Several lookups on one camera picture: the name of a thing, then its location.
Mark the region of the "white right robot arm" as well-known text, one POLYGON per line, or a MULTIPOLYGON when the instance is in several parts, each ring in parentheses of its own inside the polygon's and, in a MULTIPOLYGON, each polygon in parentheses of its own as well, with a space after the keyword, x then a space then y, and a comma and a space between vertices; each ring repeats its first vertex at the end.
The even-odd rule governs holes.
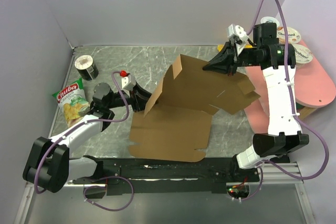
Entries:
POLYGON ((252 145, 236 155, 236 164, 230 167, 230 177, 243 180, 248 169, 263 160, 283 156, 309 143, 296 121, 294 77, 296 56, 293 45, 284 45, 277 38, 277 25, 263 23, 253 28, 250 39, 244 29, 235 24, 227 28, 228 41, 221 51, 203 67, 228 76, 238 67, 260 67, 267 85, 269 125, 267 133, 254 134, 252 145))

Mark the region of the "brown cardboard box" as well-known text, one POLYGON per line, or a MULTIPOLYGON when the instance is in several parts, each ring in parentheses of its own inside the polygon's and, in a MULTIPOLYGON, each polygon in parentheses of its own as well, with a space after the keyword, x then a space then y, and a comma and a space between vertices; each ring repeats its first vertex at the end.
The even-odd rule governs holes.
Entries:
POLYGON ((206 64, 179 55, 169 66, 145 109, 133 114, 132 156, 198 162, 205 157, 213 115, 235 114, 260 97, 245 74, 204 71, 206 64))

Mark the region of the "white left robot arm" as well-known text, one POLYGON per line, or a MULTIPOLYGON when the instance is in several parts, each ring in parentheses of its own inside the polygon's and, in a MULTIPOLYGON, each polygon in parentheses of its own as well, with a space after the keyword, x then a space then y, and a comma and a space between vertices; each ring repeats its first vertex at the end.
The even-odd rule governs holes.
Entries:
POLYGON ((70 180, 86 177, 92 183, 100 182, 104 176, 103 161, 89 155, 72 159, 71 153, 114 121, 112 109, 123 106, 134 112, 143 111, 150 96, 139 84, 121 92, 113 92, 104 82, 96 85, 90 110, 82 120, 58 135, 34 141, 23 179, 52 193, 60 191, 70 180))

